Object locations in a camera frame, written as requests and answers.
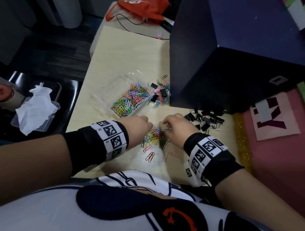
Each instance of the person's left hand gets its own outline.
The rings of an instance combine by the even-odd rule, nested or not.
[[[131,149],[142,143],[144,136],[152,129],[153,124],[148,122],[147,116],[127,116],[118,119],[118,122],[123,124],[127,130],[129,137],[128,149]]]

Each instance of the forearm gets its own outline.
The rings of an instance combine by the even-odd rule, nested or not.
[[[62,135],[0,147],[0,204],[68,181],[72,164]]]
[[[305,219],[270,189],[241,169],[215,187],[223,206],[274,231],[304,230]]]

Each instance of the light wood tabletop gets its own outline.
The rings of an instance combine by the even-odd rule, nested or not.
[[[142,81],[149,84],[156,83],[157,79],[161,81],[162,76],[170,74],[169,58],[168,40],[158,40],[104,26],[67,132],[75,131],[105,119],[117,119],[106,113],[102,106],[94,100],[92,93],[99,91],[105,83],[124,71],[139,70],[143,74]],[[146,115],[149,121],[155,126],[159,126],[167,115],[175,113],[186,115],[189,113],[189,109],[167,105],[153,108],[153,103],[150,103],[148,106],[144,105],[138,115]],[[229,151],[239,161],[232,116],[225,114],[222,118],[225,119],[225,122],[220,127],[220,131],[211,130],[210,135],[228,146]],[[153,151],[155,156],[150,163],[145,160],[150,150],[144,153],[143,148],[139,145],[128,150],[124,155],[107,163],[102,163],[87,173],[81,171],[75,177],[94,178],[127,169],[136,169],[171,183],[189,184],[187,174],[183,168],[188,156],[183,150],[170,143],[166,153],[172,152],[178,157],[168,155],[165,163],[162,163],[163,151],[158,146],[155,146]]]

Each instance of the black box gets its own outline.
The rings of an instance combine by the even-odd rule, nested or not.
[[[305,40],[280,0],[183,0],[170,34],[170,105],[242,112],[303,81]]]

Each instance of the person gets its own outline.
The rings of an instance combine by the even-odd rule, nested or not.
[[[305,230],[304,218],[220,141],[199,133],[181,114],[163,124],[172,127],[166,135],[190,156],[191,168],[194,159],[205,165],[202,176],[211,182],[218,207],[204,194],[136,170],[68,183],[82,169],[142,142],[153,125],[146,116],[129,116],[1,146],[0,230]]]

